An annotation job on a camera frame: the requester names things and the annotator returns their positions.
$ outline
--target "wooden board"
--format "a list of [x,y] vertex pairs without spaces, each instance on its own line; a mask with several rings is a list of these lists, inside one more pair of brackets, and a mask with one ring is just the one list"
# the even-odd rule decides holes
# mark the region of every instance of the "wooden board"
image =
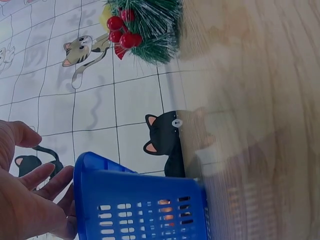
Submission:
[[182,147],[213,239],[320,239],[320,2],[183,4],[184,101],[206,114]]

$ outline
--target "grid line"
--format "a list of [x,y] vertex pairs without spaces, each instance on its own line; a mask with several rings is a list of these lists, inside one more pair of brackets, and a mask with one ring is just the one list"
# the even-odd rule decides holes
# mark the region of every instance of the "grid line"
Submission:
[[[62,62],[55,63],[55,64],[49,65],[49,66],[47,66],[47,67],[52,67],[52,66],[54,66],[54,65],[61,64],[61,63],[62,63]],[[44,68],[45,68],[45,67],[42,67],[42,68],[40,68],[40,69],[38,69],[38,70],[21,74],[20,76],[27,75],[27,74],[31,74],[31,73],[37,72],[37,71],[39,71],[39,70],[43,70]],[[164,72],[164,73],[159,73],[159,75],[172,74],[172,73],[179,73],[179,71]],[[11,78],[11,77],[16,77],[16,76],[19,76],[19,75],[13,75],[13,76],[8,76],[8,77],[0,78],[0,80],[1,80],[1,79],[6,79],[6,78]],[[111,85],[117,85],[117,84],[121,84],[121,83],[124,83],[124,82],[129,82],[129,81],[135,81],[135,80],[145,79],[145,78],[152,77],[152,76],[156,76],[156,74],[152,74],[152,75],[148,75],[148,76],[143,76],[143,77],[138,77],[138,78],[133,78],[133,79],[129,79],[129,80],[125,80],[125,81],[120,81],[120,82],[115,82],[115,83],[107,83],[107,84],[102,84],[102,85],[98,85],[98,86],[93,86],[93,87],[90,87],[90,88],[87,88],[87,89],[78,90],[77,93],[83,93],[83,92],[86,92],[86,91],[90,91],[90,90],[92,90],[92,89],[97,89],[97,88],[101,88],[101,87],[105,87],[105,86],[111,86]],[[74,94],[74,92],[46,94],[46,95],[41,95],[40,98],[42,98],[42,97],[53,97],[53,96],[65,96],[65,95],[71,95],[71,94]],[[28,100],[31,100],[31,99],[36,99],[36,98],[38,98],[38,96],[33,96],[33,97],[26,98],[26,99],[24,99],[24,100],[19,100],[19,101],[12,101],[12,102],[9,102],[9,103],[1,104],[0,107],[7,106],[7,105],[10,105],[10,104],[22,103],[22,102],[25,102],[25,101],[28,101]]]
[[165,113],[165,109],[164,109],[164,101],[162,99],[162,92],[161,92],[161,84],[160,84],[160,77],[159,77],[159,70],[158,70],[158,66],[156,67],[156,75],[158,77],[158,83],[159,83],[159,90],[160,90],[160,98],[161,98],[161,106],[162,106],[162,113]]
[[[53,15],[56,16],[56,0],[54,0],[54,10],[53,10]],[[38,133],[39,132],[39,124],[40,124],[40,116],[39,116],[39,106],[40,106],[40,96],[41,96],[41,92],[42,92],[42,89],[45,85],[45,81],[46,81],[46,74],[47,74],[47,65],[48,65],[48,59],[49,59],[49,48],[50,48],[50,41],[51,41],[51,36],[52,36],[52,32],[54,30],[54,25],[55,25],[55,22],[56,22],[56,17],[54,17],[54,20],[53,20],[53,24],[52,24],[52,27],[51,27],[51,33],[50,33],[50,38],[49,38],[49,42],[48,42],[48,49],[46,51],[46,62],[45,62],[45,69],[44,69],[44,77],[43,77],[43,82],[42,82],[42,86],[40,88],[40,91],[39,91],[39,95],[38,95],[38,125],[37,125],[37,128],[36,128],[36,132]]]
[[[86,5],[89,5],[89,4],[93,4],[93,3],[96,3],[96,2],[98,2],[98,1],[99,1],[99,0],[96,0],[96,1],[93,1],[93,2],[90,2],[90,3],[87,3],[87,4],[83,5],[83,6],[86,6]],[[23,8],[21,8],[21,9],[19,9],[18,11],[15,11],[14,13],[11,13],[10,15],[13,15],[13,14],[15,14],[15,13],[17,13],[17,12],[25,9],[25,8],[27,8],[28,6],[32,6],[32,4],[35,4],[35,2],[34,2],[34,3],[31,3],[30,5],[27,5],[27,6],[23,7]],[[31,29],[31,28],[39,25],[39,24],[43,24],[43,23],[46,22],[46,21],[49,21],[49,20],[51,20],[51,19],[55,19],[56,17],[59,17],[59,16],[61,16],[61,15],[63,15],[63,14],[67,14],[67,13],[69,13],[69,12],[71,12],[71,11],[73,11],[73,10],[76,10],[76,9],[78,9],[78,8],[81,8],[81,7],[83,7],[83,6],[77,6],[77,7],[73,8],[73,9],[71,9],[71,10],[69,10],[69,11],[66,11],[65,13],[61,13],[61,14],[59,14],[59,15],[57,15],[57,16],[54,16],[54,17],[48,18],[47,20],[41,21],[41,22],[35,24],[34,26],[32,26],[32,22],[31,22],[31,27],[28,27],[27,29],[25,29],[25,30],[23,30],[23,31],[21,31],[21,32],[18,32],[17,34],[12,35],[12,37],[14,37],[14,36],[16,36],[16,35],[24,32],[24,31],[26,31],[26,30],[28,30],[28,29]],[[8,18],[8,17],[10,17],[10,16],[6,16],[4,19],[2,19],[2,20],[0,21],[0,24],[1,24],[1,22],[2,22],[3,20],[5,20],[5,19]],[[5,39],[5,40],[3,40],[2,42],[0,42],[0,44],[2,44],[3,42],[5,42],[5,41],[7,41],[7,40],[9,40],[9,39],[10,39],[10,37],[7,38],[7,39]]]
[[120,148],[119,148],[119,134],[118,134],[118,120],[117,120],[117,106],[116,106],[116,82],[115,82],[115,60],[114,51],[112,51],[112,76],[113,76],[113,96],[114,96],[114,116],[115,116],[115,129],[116,129],[116,143],[118,146],[119,164],[120,160]]
[[[92,25],[89,25],[89,26],[86,26],[86,27],[82,27],[82,28],[80,28],[80,29],[85,29],[85,28],[89,28],[89,27],[92,27],[92,26],[95,26],[95,25],[98,25],[98,24],[100,24],[100,23],[95,23],[95,24],[92,24]],[[63,35],[66,35],[66,34],[70,34],[70,33],[72,33],[72,32],[76,32],[77,30],[72,30],[72,31],[69,31],[69,32],[67,32],[67,33],[63,33],[63,34],[60,34],[60,35],[58,35],[58,36],[54,36],[54,37],[52,37],[52,38],[49,38],[49,39],[55,39],[55,38],[58,38],[58,37],[61,37],[61,36],[63,36]],[[38,42],[38,43],[36,43],[36,44],[34,44],[34,45],[31,45],[31,46],[28,46],[28,47],[26,47],[25,49],[23,49],[23,50],[21,50],[21,51],[18,51],[16,54],[19,54],[19,53],[22,53],[23,51],[25,51],[25,50],[27,50],[27,49],[29,49],[29,48],[32,48],[32,47],[34,47],[34,46],[37,46],[37,45],[39,45],[39,44],[42,44],[42,43],[44,43],[44,42],[46,42],[46,41],[49,41],[49,39],[47,39],[47,40],[43,40],[43,41],[41,41],[41,42]]]
[[[78,38],[79,38],[79,34],[80,34],[80,25],[81,25],[81,18],[82,18],[82,0],[80,1],[80,9],[81,9],[81,13],[80,13],[80,19],[79,19],[79,26],[78,26]],[[83,81],[83,74],[81,75],[81,85],[82,85],[82,81]],[[77,89],[74,89],[74,98],[73,98],[73,109],[72,109],[72,122],[71,122],[71,130],[72,130],[72,147],[73,147],[73,158],[74,158],[74,162],[76,162],[76,150],[75,150],[75,136],[74,136],[74,121],[75,121],[75,107],[76,107],[76,93],[77,93]]]
[[[31,25],[32,25],[32,18],[31,18],[31,15],[32,15],[32,5],[30,5],[30,8],[31,8],[31,11],[30,11],[30,21],[31,21]],[[31,30],[30,30],[30,32],[29,32],[28,39],[26,40],[25,47],[26,47],[27,44],[28,44],[30,35],[31,35]],[[26,62],[26,52],[24,52],[23,64],[22,64],[22,67],[21,67],[20,74],[19,74],[18,78],[16,79],[16,81],[15,81],[15,83],[14,83],[14,86],[13,86],[13,92],[12,92],[12,99],[11,99],[11,104],[10,104],[10,111],[9,111],[8,121],[10,121],[10,116],[11,116],[12,104],[13,104],[14,96],[15,96],[16,85],[17,85],[17,82],[18,82],[18,80],[19,80],[19,78],[20,78],[20,75],[21,75],[22,71],[24,70],[25,62]]]
[[146,124],[146,122],[128,123],[128,124],[119,125],[119,126],[108,126],[108,127],[95,128],[95,129],[80,129],[80,130],[73,130],[73,131],[63,131],[63,132],[45,134],[45,135],[41,135],[41,136],[42,137],[50,137],[50,136],[61,135],[61,134],[71,134],[72,132],[73,133],[94,132],[94,131],[116,129],[116,128],[121,128],[121,127],[125,127],[125,126],[133,126],[133,125],[140,125],[140,124]]
[[[54,65],[58,65],[58,64],[61,64],[61,63],[62,63],[62,61],[60,61],[60,62],[58,62],[58,63],[55,63],[55,64],[48,65],[48,66],[46,66],[46,67],[47,67],[47,68],[48,68],[48,67],[52,67],[52,66],[54,66]],[[41,67],[41,68],[39,68],[39,69],[37,69],[37,70],[29,71],[29,72],[22,73],[22,74],[16,74],[16,75],[11,75],[11,76],[0,77],[0,80],[1,80],[1,79],[12,78],[12,77],[17,77],[17,76],[24,76],[24,75],[28,75],[28,74],[33,74],[33,73],[35,73],[35,72],[37,72],[37,71],[40,71],[40,70],[45,69],[46,67]]]
[[148,172],[141,172],[139,174],[157,174],[157,173],[164,173],[165,171],[160,170],[160,171],[148,171]]

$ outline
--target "red berry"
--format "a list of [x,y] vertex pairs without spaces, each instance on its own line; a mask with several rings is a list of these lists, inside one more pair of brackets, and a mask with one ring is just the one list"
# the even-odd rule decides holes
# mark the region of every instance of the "red berry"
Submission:
[[132,9],[126,9],[121,12],[123,21],[132,22],[136,19],[135,12]]
[[106,25],[111,31],[117,31],[122,28],[124,21],[118,16],[112,16],[106,21]]
[[136,39],[132,33],[125,33],[121,36],[119,43],[124,49],[131,49],[136,45]]
[[133,38],[135,41],[135,47],[138,47],[142,43],[142,36],[138,33],[133,34]]
[[123,33],[121,31],[112,31],[109,34],[109,40],[113,43],[118,43],[122,35]]

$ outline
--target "cat ear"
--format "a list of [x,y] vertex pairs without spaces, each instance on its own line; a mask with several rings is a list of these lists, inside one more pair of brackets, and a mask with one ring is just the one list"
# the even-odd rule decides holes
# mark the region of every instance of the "cat ear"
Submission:
[[145,121],[149,128],[152,126],[152,124],[154,124],[156,119],[157,117],[154,115],[151,115],[151,114],[145,115]]
[[18,157],[14,160],[14,162],[15,162],[15,164],[16,164],[17,166],[20,166],[23,160],[24,160],[24,159],[23,159],[22,157],[19,157],[19,156],[18,156]]
[[71,65],[72,63],[68,59],[65,59],[62,63],[62,67],[69,67]]
[[70,47],[70,45],[71,45],[71,42],[67,42],[67,43],[63,44],[64,50],[66,51]]
[[154,145],[151,143],[151,141],[148,141],[148,142],[143,146],[143,150],[144,150],[147,154],[158,155],[158,152],[157,152],[156,148],[154,147]]

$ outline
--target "cat tail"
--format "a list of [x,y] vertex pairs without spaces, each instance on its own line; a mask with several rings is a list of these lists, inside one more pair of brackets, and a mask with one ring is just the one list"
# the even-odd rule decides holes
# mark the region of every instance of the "cat tail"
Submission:
[[34,150],[36,150],[36,151],[39,151],[39,152],[43,152],[43,153],[47,153],[47,154],[50,154],[50,155],[52,155],[53,157],[54,157],[54,159],[57,161],[57,162],[60,162],[60,159],[59,159],[59,156],[58,156],[58,154],[55,152],[55,151],[53,151],[53,150],[51,150],[51,149],[49,149],[49,148],[45,148],[45,147],[42,147],[42,146],[35,146],[35,147],[33,147],[32,149],[34,149]]
[[[55,162],[57,163],[56,166],[58,165],[58,163],[60,163],[59,156],[55,151],[53,151],[53,150],[51,150],[49,148],[45,148],[45,147],[39,146],[39,145],[33,147],[32,149],[34,149],[36,151],[39,151],[39,152],[43,152],[43,153],[47,153],[47,154],[52,155],[54,157],[54,159],[55,159]],[[58,174],[58,168],[57,167],[55,167],[55,169],[53,171],[53,174],[54,175]]]
[[2,72],[4,72],[5,70],[7,70],[8,68],[10,68],[11,65],[12,65],[12,61],[10,61],[8,63],[5,62],[4,68],[2,70],[0,70],[0,74]]
[[[71,81],[71,85],[72,85],[72,87],[73,87],[74,89],[80,88],[80,86],[81,86],[81,84],[82,84],[82,74],[84,73],[84,71],[85,71],[88,67],[90,67],[90,66],[96,64],[97,62],[101,61],[101,60],[106,56],[108,49],[109,49],[109,48],[106,48],[105,51],[104,51],[99,57],[97,57],[95,60],[92,60],[92,61],[90,61],[90,62],[82,65],[81,67],[79,67],[79,68],[75,71],[75,73],[74,73],[73,76],[72,76],[72,81]],[[79,82],[78,87],[75,87],[75,86],[74,86],[74,82]]]

